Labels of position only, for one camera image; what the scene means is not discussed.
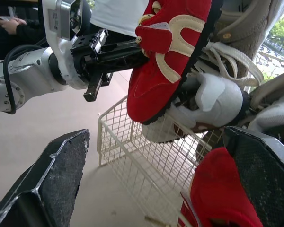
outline person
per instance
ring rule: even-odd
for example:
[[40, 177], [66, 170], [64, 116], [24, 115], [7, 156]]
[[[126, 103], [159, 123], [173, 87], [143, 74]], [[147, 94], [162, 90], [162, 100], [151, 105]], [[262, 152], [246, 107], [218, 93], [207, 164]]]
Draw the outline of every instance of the person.
[[45, 31], [38, 21], [19, 18], [0, 21], [0, 60], [16, 46], [35, 44], [45, 37]]
[[106, 28], [109, 34], [106, 44], [135, 39], [139, 18], [143, 15], [148, 2], [148, 0], [95, 0], [90, 20], [90, 33]]

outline black cable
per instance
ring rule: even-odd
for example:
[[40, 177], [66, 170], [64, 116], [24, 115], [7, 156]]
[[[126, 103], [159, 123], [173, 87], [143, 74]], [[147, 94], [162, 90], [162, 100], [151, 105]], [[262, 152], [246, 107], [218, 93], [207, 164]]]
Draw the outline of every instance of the black cable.
[[11, 111], [7, 112], [8, 114], [15, 114], [16, 113], [16, 103], [14, 99], [14, 94], [13, 90], [10, 84], [10, 79], [9, 79], [9, 62], [15, 58], [16, 56], [19, 56], [19, 52], [22, 50], [28, 51], [28, 50], [36, 50], [36, 49], [41, 49], [42, 47], [37, 46], [37, 45], [22, 45], [22, 46], [17, 46], [14, 49], [12, 49], [4, 58], [3, 61], [3, 77], [5, 81], [5, 86], [6, 90], [8, 92], [9, 96], [9, 103], [11, 107]]
[[[39, 42], [37, 42], [37, 43], [34, 44], [34, 45], [36, 45], [36, 46], [42, 46], [42, 45], [45, 44], [45, 43], [46, 43], [46, 37], [43, 38], [43, 39], [41, 39]], [[23, 54], [26, 53], [27, 51], [29, 51], [29, 50], [21, 51], [20, 53], [17, 53], [16, 56], [23, 55]]]

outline shoe tongue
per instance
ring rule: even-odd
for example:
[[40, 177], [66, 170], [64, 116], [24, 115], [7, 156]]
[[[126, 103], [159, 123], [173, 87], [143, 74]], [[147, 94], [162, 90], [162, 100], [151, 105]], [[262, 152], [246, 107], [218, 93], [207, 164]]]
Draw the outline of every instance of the shoe tongue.
[[225, 91], [225, 83], [220, 77], [209, 73], [200, 73], [197, 79], [201, 86], [195, 96], [195, 102], [201, 111], [209, 112]]

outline white shoelace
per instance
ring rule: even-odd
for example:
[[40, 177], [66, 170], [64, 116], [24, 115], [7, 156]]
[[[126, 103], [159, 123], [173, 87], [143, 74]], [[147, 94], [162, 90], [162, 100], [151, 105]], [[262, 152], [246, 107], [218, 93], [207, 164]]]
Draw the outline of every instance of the white shoelace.
[[[204, 54], [201, 56], [201, 58], [206, 59], [218, 66], [220, 69], [220, 75], [222, 77], [225, 77], [235, 82], [240, 87], [258, 87], [264, 79], [263, 73], [257, 68], [253, 61], [244, 53], [233, 47], [227, 46], [223, 43], [209, 42], [207, 46], [203, 49], [203, 53]], [[233, 71], [233, 77], [230, 76], [230, 74], [228, 73], [224, 64], [225, 60], [222, 60], [221, 57], [223, 57], [226, 61], [230, 63]], [[236, 60], [242, 63], [253, 77], [246, 76], [243, 78], [237, 78], [238, 66]], [[195, 68], [199, 72], [202, 71], [202, 67], [199, 67], [198, 65], [196, 65]]]

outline person's hand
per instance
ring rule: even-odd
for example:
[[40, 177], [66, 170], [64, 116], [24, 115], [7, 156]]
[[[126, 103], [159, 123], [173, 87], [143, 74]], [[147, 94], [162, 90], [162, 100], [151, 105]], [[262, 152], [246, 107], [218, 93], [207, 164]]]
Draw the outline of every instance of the person's hand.
[[27, 22], [25, 20], [19, 19], [19, 18], [12, 18], [11, 20], [17, 21], [20, 25], [27, 25]]
[[17, 26], [20, 24], [15, 20], [1, 20], [0, 21], [2, 28], [5, 29], [5, 31], [8, 32], [10, 35], [16, 35], [17, 34]]

